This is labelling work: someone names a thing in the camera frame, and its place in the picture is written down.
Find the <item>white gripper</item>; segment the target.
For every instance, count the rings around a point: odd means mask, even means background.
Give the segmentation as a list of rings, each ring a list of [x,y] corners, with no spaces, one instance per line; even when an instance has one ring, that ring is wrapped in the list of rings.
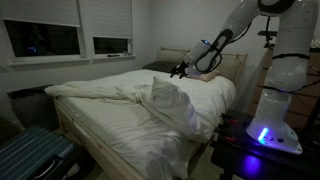
[[[184,76],[195,77],[197,72],[193,68],[193,61],[189,57],[186,57],[179,66],[174,67],[171,70],[170,77],[173,77],[174,75],[178,75],[180,79],[182,79]]]

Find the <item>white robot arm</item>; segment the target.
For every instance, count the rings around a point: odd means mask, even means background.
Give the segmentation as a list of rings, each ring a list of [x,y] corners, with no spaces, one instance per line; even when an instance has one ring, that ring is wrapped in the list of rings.
[[[247,134],[261,145],[300,155],[298,136],[285,122],[291,94],[307,82],[309,49],[316,29],[318,0],[241,0],[228,16],[217,38],[199,41],[172,75],[209,73],[220,65],[224,47],[249,28],[259,15],[277,17],[279,28],[262,94]]]

